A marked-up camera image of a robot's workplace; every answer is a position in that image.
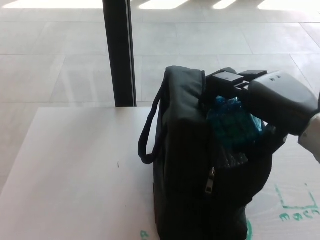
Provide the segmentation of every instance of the black bag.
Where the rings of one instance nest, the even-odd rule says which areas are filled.
[[[270,149],[275,144],[266,146],[274,129],[265,131],[261,144],[252,146],[245,157],[226,152],[199,108],[205,89],[204,71],[168,67],[138,143],[142,162],[153,163],[155,222],[161,240],[245,240],[245,207],[272,169]],[[159,102],[155,146],[147,154]],[[283,136],[276,139],[279,148]]]

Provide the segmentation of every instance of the tiled floor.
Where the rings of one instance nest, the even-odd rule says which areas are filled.
[[[284,70],[319,94],[320,1],[140,7],[148,1],[131,1],[139,106],[150,105],[170,65]],[[0,191],[38,107],[114,105],[101,7],[102,0],[0,0]]]

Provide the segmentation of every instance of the gray robotic arm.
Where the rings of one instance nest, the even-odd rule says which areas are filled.
[[[298,143],[320,163],[320,111],[318,99],[285,72],[220,71],[206,77],[206,89],[227,99],[238,97],[255,117],[282,133],[299,136]]]

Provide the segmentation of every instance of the green marking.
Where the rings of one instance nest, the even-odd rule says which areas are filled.
[[[314,218],[313,216],[309,215],[309,211],[304,211],[303,215],[305,215],[305,217],[308,218],[308,219],[313,219]]]
[[[281,194],[277,185],[275,185],[275,191],[278,193],[281,205],[284,209],[294,209],[294,210],[318,209],[316,200],[310,191],[309,191],[309,197],[311,198],[313,205],[308,205],[308,206],[288,206],[288,205],[285,205],[284,198],[282,197],[282,194]]]
[[[248,226],[248,232],[247,232],[247,235],[246,235],[246,240],[252,240],[253,232],[252,232],[251,222],[248,219],[246,219],[246,223],[247,223],[247,226]]]
[[[282,213],[279,217],[282,222],[284,222],[285,220],[290,220],[290,216],[287,213]]]
[[[315,213],[317,213],[318,215],[320,215],[320,212],[318,210],[312,210],[311,211],[313,213],[313,215],[315,215]]]
[[[296,221],[298,221],[298,222],[299,222],[300,220],[303,220],[303,219],[304,219],[300,213],[295,213],[295,214],[293,214],[293,218],[294,218],[294,220],[296,220]]]
[[[142,239],[149,237],[149,235],[148,235],[148,233],[146,231],[141,231],[140,232],[140,236],[141,236]]]

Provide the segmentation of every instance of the white table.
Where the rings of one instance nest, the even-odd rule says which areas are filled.
[[[0,240],[158,240],[152,166],[137,154],[149,111],[40,108],[0,197]],[[253,240],[320,239],[320,165],[294,141],[247,207]]]

